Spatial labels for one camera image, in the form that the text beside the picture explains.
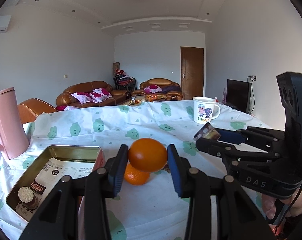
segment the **brown leather sofa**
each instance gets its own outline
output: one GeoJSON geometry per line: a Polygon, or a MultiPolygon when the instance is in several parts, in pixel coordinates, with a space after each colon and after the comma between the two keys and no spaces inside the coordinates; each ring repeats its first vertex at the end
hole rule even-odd
{"type": "MultiPolygon", "coordinates": [[[[161,88],[167,87],[167,86],[177,86],[180,87],[180,85],[176,82],[173,82],[169,79],[166,78],[152,78],[149,79],[145,82],[142,82],[140,84],[140,89],[134,90],[132,92],[132,96],[145,96],[147,93],[143,90],[144,88],[150,86],[150,85],[157,85],[161,88]]],[[[183,96],[182,93],[179,91],[171,91],[166,94],[163,93],[155,93],[155,95],[165,95],[166,96],[166,101],[171,101],[171,100],[182,100],[183,96]]]]}
{"type": "Polygon", "coordinates": [[[42,113],[58,112],[54,106],[38,98],[30,98],[18,104],[18,111],[22,124],[34,122],[42,113]]]}
{"type": "Polygon", "coordinates": [[[128,90],[113,90],[112,86],[109,85],[107,82],[92,81],[92,82],[80,83],[68,87],[66,90],[64,90],[62,94],[60,94],[57,97],[56,103],[57,106],[76,106],[79,108],[94,107],[94,106],[116,106],[121,102],[125,101],[126,99],[128,99],[129,97],[130,97],[130,91],[128,90]],[[88,93],[98,88],[105,88],[111,93],[112,97],[107,98],[101,103],[89,102],[89,103],[80,104],[80,102],[71,95],[75,92],[88,93]]]}

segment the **table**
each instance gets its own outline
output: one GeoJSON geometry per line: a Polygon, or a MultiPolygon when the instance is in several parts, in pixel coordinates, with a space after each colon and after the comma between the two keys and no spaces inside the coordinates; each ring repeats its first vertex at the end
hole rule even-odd
{"type": "MultiPolygon", "coordinates": [[[[141,101],[142,99],[146,99],[146,96],[136,96],[136,97],[135,97],[135,100],[140,100],[140,101],[141,101]]],[[[165,98],[162,98],[162,99],[157,100],[157,101],[155,101],[155,102],[163,102],[163,101],[165,101],[165,98]]],[[[129,106],[129,103],[131,103],[131,102],[132,102],[132,98],[129,98],[129,99],[123,101],[120,105],[121,105],[121,106],[129,106]]],[[[141,103],[136,103],[136,104],[134,104],[134,105],[132,104],[132,105],[130,105],[130,106],[140,106],[141,103]]]]}
{"type": "MultiPolygon", "coordinates": [[[[251,115],[224,105],[220,108],[220,116],[211,122],[214,127],[230,130],[247,126],[268,128],[251,115]]],[[[108,159],[117,154],[121,144],[130,146],[139,138],[153,138],[165,147],[174,144],[180,156],[209,176],[222,178],[226,174],[221,159],[199,152],[195,147],[193,135],[201,125],[193,121],[192,100],[41,114],[34,123],[24,127],[31,138],[26,152],[8,161],[0,153],[0,227],[11,240],[19,239],[26,222],[6,205],[5,198],[30,163],[52,144],[101,146],[108,159]],[[80,131],[71,136],[70,130],[74,126],[80,127],[80,131]]],[[[250,190],[247,193],[261,210],[261,195],[250,190]]],[[[183,239],[189,199],[177,197],[171,175],[166,171],[152,173],[142,186],[124,181],[118,197],[107,199],[106,203],[113,240],[183,239]]]]}

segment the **mandarin orange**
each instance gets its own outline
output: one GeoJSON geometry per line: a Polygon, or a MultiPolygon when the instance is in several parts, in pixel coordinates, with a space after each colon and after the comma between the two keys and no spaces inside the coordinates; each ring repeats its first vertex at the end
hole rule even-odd
{"type": "Polygon", "coordinates": [[[132,167],[130,163],[127,164],[124,172],[124,179],[132,185],[143,185],[147,182],[150,177],[149,172],[139,171],[132,167]]]}
{"type": "Polygon", "coordinates": [[[155,172],[161,170],[168,153],[162,143],[151,138],[141,138],[132,143],[129,154],[131,165],[139,171],[155,172]]]}

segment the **air conditioner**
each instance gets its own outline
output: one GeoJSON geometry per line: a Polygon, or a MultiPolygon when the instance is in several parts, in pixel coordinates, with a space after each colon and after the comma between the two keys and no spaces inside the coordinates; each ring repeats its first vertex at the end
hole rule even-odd
{"type": "Polygon", "coordinates": [[[0,33],[5,33],[9,26],[11,15],[0,16],[0,33]]]}

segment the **white ceramic mug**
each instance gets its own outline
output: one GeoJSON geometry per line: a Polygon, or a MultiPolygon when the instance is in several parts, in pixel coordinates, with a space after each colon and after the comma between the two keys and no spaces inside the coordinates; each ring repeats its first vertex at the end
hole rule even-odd
{"type": "Polygon", "coordinates": [[[220,106],[213,98],[193,98],[193,120],[199,124],[206,124],[220,114],[220,106]]]}

